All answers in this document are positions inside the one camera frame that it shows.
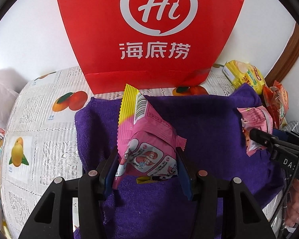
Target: pink snack package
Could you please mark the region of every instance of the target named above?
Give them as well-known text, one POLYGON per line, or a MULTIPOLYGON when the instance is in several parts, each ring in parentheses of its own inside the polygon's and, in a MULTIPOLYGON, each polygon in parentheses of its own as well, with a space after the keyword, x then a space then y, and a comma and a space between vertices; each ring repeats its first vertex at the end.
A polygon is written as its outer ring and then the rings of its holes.
POLYGON ((138 89, 126 85, 122 99, 117 146, 119 167, 113 189, 125 175, 145 176, 150 180, 177 175, 176 147, 185 148, 186 139, 164 121, 138 89))
POLYGON ((258 149, 265 149, 261 144, 253 141, 249 137, 249 132, 253 128, 260 129, 264 132, 272 134, 273 120, 269 112, 264 106, 257 108, 237 108, 241 113, 241 123, 243 133, 246 138, 246 151, 248 156, 252 156, 258 149))

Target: purple towel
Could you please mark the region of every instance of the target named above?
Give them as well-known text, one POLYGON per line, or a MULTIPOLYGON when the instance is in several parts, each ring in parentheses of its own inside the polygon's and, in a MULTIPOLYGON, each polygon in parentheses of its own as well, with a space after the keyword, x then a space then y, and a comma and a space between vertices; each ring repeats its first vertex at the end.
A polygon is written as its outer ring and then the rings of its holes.
MULTIPOLYGON (((241 115, 236 108, 261 105, 259 96, 242 85, 231 96, 146 97, 177 134, 187 139, 185 153, 199 169, 217 178, 240 177, 266 206, 283 186, 279 166, 266 150, 246 154, 241 115)), ((91 98, 75 115, 78 152, 86 171, 95 169, 116 144, 121 100, 91 98)), ((127 176, 101 204, 108 238, 189 238, 196 202, 183 195, 178 178, 160 183, 136 184, 127 176)), ((216 238, 220 238, 222 200, 218 200, 216 238)), ((75 237, 80 238, 79 231, 75 237)))

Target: yellow snack package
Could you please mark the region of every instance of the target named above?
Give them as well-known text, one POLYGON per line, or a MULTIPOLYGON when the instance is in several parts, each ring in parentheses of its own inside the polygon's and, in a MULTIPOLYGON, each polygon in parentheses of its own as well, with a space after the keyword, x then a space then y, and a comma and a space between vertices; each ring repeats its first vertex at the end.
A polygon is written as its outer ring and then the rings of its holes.
POLYGON ((227 62, 222 69, 235 89, 243 83, 249 84, 258 95, 262 94, 262 87, 266 85, 265 79, 257 67, 237 60, 227 62))

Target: white circle logo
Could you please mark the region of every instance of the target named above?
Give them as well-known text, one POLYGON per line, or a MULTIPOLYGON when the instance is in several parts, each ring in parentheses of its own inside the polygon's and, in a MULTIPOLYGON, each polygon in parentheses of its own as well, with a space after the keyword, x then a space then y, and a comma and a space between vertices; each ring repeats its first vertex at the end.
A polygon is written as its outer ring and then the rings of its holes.
MULTIPOLYGON (((142 11, 142 10, 144 11, 143 17, 142 17, 143 22, 147 22, 150 10, 153 6, 160 6, 160 9, 158 10, 158 13, 156 16, 156 19, 160 20, 162 17, 163 11, 165 9, 165 6, 167 4, 169 4, 168 0, 163 0, 160 3, 154 2, 154 1, 155 0, 148 0, 147 4, 139 6, 138 11, 142 11)), ((189 9, 189 12, 188 12, 186 18, 175 28, 165 31, 163 33, 161 33, 161 31, 159 29, 147 28, 147 27, 141 25, 140 23, 138 23, 131 14, 131 11, 129 8, 130 0, 120 0, 120 9, 121 9, 121 13, 122 13, 124 20, 134 30, 136 30, 140 33, 149 35, 149 36, 168 36, 168 35, 175 34, 177 32, 180 32, 181 30, 185 29, 195 18, 197 9, 198 9, 198 0, 189 0, 189 1, 190 1, 190 9, 189 9)), ((180 15, 178 15, 178 16, 174 15, 175 10, 179 6, 178 2, 179 2, 179 0, 176 3, 173 3, 173 5, 168 13, 168 17, 172 20, 175 20, 180 16, 180 15)))

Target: silver screw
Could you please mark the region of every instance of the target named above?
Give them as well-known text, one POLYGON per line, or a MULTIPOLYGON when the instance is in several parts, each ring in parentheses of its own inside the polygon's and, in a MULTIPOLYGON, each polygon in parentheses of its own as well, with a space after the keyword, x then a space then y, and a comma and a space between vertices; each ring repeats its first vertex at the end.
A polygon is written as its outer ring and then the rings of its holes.
POLYGON ((93 177, 95 175, 97 175, 97 171, 96 170, 89 171, 89 176, 93 177))
POLYGON ((54 183, 56 183, 56 184, 60 183, 61 181, 62 181, 62 178, 61 178, 61 177, 56 177, 56 178, 54 179, 54 183))
POLYGON ((198 171, 199 176, 207 176, 207 172, 205 170, 198 171))
POLYGON ((235 177, 233 180, 234 180, 234 183, 237 183, 237 184, 241 183, 241 178, 239 178, 239 177, 235 177))

